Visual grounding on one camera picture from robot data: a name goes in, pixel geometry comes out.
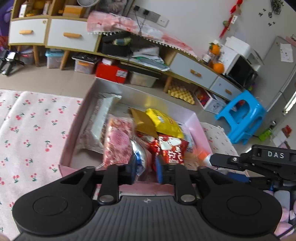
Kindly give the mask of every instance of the pink snack package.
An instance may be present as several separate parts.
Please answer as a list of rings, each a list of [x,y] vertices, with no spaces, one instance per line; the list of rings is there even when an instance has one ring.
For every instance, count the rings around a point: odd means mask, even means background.
[[[134,135],[134,121],[132,118],[109,115],[102,166],[107,167],[116,163],[127,164],[132,155],[131,140]]]

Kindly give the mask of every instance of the red box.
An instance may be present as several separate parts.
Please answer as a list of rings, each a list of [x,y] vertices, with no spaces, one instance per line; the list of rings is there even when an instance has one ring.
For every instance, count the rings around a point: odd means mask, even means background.
[[[100,62],[96,68],[96,77],[123,84],[128,71],[116,65],[108,65]]]

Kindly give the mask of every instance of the orange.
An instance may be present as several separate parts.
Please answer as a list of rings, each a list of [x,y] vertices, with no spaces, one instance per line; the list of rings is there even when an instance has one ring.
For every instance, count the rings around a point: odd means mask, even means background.
[[[224,64],[222,63],[213,64],[213,70],[215,70],[218,74],[222,74],[224,72]]]
[[[217,44],[210,43],[210,52],[214,55],[218,55],[220,53],[220,46]]]

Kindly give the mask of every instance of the microwave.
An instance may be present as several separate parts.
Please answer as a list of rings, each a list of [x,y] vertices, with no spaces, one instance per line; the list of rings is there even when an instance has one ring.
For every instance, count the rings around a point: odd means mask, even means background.
[[[250,87],[258,76],[248,60],[229,47],[221,48],[219,61],[224,64],[223,75],[238,87]]]

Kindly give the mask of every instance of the wooden drawer handle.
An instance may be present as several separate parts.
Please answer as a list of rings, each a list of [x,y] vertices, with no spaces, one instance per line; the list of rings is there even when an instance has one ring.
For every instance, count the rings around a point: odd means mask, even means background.
[[[190,73],[196,75],[196,76],[199,77],[199,78],[202,76],[200,73],[194,71],[193,69],[190,70]]]
[[[66,33],[66,32],[63,35],[65,37],[74,38],[74,39],[79,39],[81,37],[81,34],[73,34],[73,33]]]
[[[33,33],[33,30],[20,30],[19,31],[19,34],[23,34],[23,35],[25,35],[25,34],[32,34]]]
[[[227,94],[229,94],[229,95],[232,95],[232,92],[229,91],[228,89],[225,89],[225,92],[226,92]]]

